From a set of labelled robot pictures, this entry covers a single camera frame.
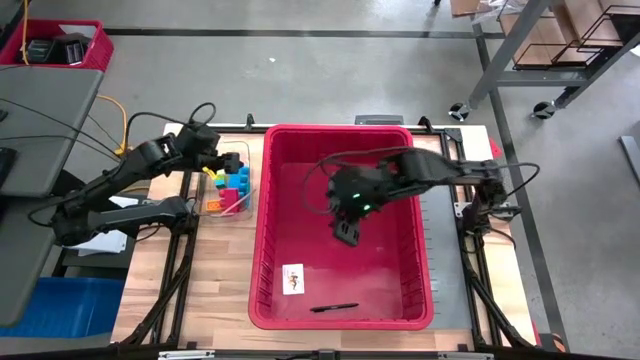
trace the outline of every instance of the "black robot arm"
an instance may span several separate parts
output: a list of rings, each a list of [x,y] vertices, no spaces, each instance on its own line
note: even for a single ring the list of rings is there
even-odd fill
[[[58,201],[50,225],[61,245],[72,246],[90,240],[100,232],[160,223],[180,231],[189,221],[192,209],[179,196],[158,204],[138,205],[101,212],[109,198],[140,180],[150,180],[172,171],[213,171],[233,174],[242,167],[238,153],[218,155],[220,135],[202,124],[190,123],[176,136],[172,133],[140,144],[126,154],[120,164],[105,170],[77,191]]]
[[[334,236],[356,246],[360,219],[390,201],[439,185],[474,186],[473,202],[463,211],[463,228],[488,231],[488,213],[507,199],[499,169],[494,161],[452,161],[418,148],[385,157],[375,168],[344,166],[330,178],[327,192]]]

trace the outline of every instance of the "marker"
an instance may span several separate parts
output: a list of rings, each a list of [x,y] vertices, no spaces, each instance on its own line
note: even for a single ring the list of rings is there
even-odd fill
[[[313,312],[325,312],[327,310],[338,310],[338,309],[348,309],[352,307],[358,306],[358,303],[348,303],[348,304],[338,304],[338,305],[328,305],[328,306],[317,306],[311,308]]]

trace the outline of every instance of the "red plastic bin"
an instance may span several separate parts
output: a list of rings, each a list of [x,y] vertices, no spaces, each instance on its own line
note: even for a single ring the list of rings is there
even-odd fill
[[[417,197],[387,204],[363,220],[356,247],[333,237],[331,216],[312,213],[302,202],[304,176],[327,155],[412,142],[407,130],[395,126],[278,125],[267,131],[249,295],[249,317],[257,327],[420,330],[429,325],[434,310]],[[327,180],[319,170],[308,180],[306,196],[317,208],[327,206]],[[286,264],[303,264],[304,294],[283,294]],[[345,303],[359,306],[310,311]]]
[[[85,54],[82,63],[77,65],[59,65],[59,64],[33,64],[34,66],[46,66],[54,68],[72,68],[72,69],[94,69],[106,72],[113,55],[113,43],[104,32],[102,22],[92,20],[45,20],[45,19],[29,19],[27,21],[27,41],[34,38],[50,39],[54,36],[64,35],[60,25],[78,25],[78,26],[95,26],[96,32],[93,36],[89,49]],[[0,52],[0,65],[19,65],[22,64],[18,59],[21,58],[22,49],[22,21],[11,34],[7,45]]]

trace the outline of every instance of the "gray floor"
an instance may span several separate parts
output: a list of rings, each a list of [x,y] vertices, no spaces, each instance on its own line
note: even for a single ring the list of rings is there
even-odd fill
[[[426,0],[36,0],[33,16],[97,18],[110,27],[198,29],[470,31]],[[495,24],[485,29],[495,31]],[[116,53],[101,93],[129,113],[184,119],[200,102],[218,105],[219,122],[352,123],[357,114],[426,115],[451,124],[448,107],[481,76],[475,42],[435,39],[113,37]],[[489,41],[493,51],[500,41]],[[573,352],[640,358],[640,188],[617,143],[640,121],[640,58],[625,56],[568,109],[546,122],[532,106],[560,89],[500,93],[521,161],[542,166],[528,186],[538,230]],[[121,118],[98,101],[94,117],[118,139]],[[486,125],[499,142],[488,99],[469,124]],[[161,133],[141,119],[137,144]],[[87,122],[85,130],[103,136]],[[67,168],[81,178],[113,166],[74,149]],[[538,327],[546,322],[532,259],[519,221],[518,259]]]

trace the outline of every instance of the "card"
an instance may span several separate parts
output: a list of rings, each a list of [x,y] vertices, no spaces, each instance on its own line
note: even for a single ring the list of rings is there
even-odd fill
[[[302,264],[282,265],[282,293],[304,294],[304,269]]]

